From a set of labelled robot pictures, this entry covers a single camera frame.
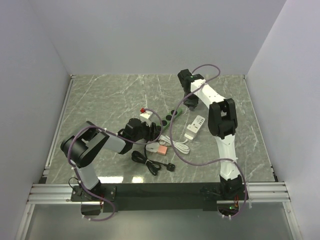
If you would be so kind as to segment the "green power strip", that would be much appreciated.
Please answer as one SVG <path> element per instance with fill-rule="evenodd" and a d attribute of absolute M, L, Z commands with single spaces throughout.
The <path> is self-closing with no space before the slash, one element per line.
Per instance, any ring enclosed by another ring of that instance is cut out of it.
<path fill-rule="evenodd" d="M 182 108 L 180 108 L 180 107 L 176 110 L 175 115 L 173 115 L 174 111 L 175 111 L 174 109 L 171 110 L 164 118 L 161 119 L 162 131 L 163 131 L 163 132 L 164 132 L 166 129 L 169 128 L 171 121 L 172 121 L 172 120 L 175 120 L 176 118 L 178 118 L 178 117 L 182 114 L 182 112 L 183 112 Z M 156 129 L 157 129 L 157 130 L 160 130 L 160 128 L 161 128 L 161 124 L 160 124 L 160 123 L 157 123 L 157 124 L 156 124 Z"/>

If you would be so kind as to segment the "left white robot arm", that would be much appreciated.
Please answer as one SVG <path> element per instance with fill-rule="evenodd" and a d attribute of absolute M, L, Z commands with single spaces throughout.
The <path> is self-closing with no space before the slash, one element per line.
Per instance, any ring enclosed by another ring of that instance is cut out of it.
<path fill-rule="evenodd" d="M 82 195 L 88 201 L 94 201 L 103 194 L 101 181 L 93 167 L 93 160 L 102 148 L 117 154 L 129 152 L 133 144 L 139 141 L 155 141 L 161 134 L 163 126 L 155 122 L 146 123 L 138 118 L 131 118 L 118 133 L 106 130 L 86 121 L 80 128 L 62 141 L 60 149 L 75 168 L 75 173 L 82 187 Z"/>

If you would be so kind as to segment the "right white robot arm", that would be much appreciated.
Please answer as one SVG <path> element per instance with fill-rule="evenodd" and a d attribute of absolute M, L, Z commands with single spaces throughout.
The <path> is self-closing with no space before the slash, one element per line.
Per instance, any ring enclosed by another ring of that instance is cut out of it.
<path fill-rule="evenodd" d="M 208 85 L 200 74 L 181 70 L 177 77 L 184 91 L 183 104 L 194 110 L 199 101 L 208 108 L 207 126 L 218 146 L 220 184 L 217 192 L 230 200 L 242 187 L 242 177 L 236 166 L 235 133 L 238 127 L 235 101 L 225 98 Z"/>

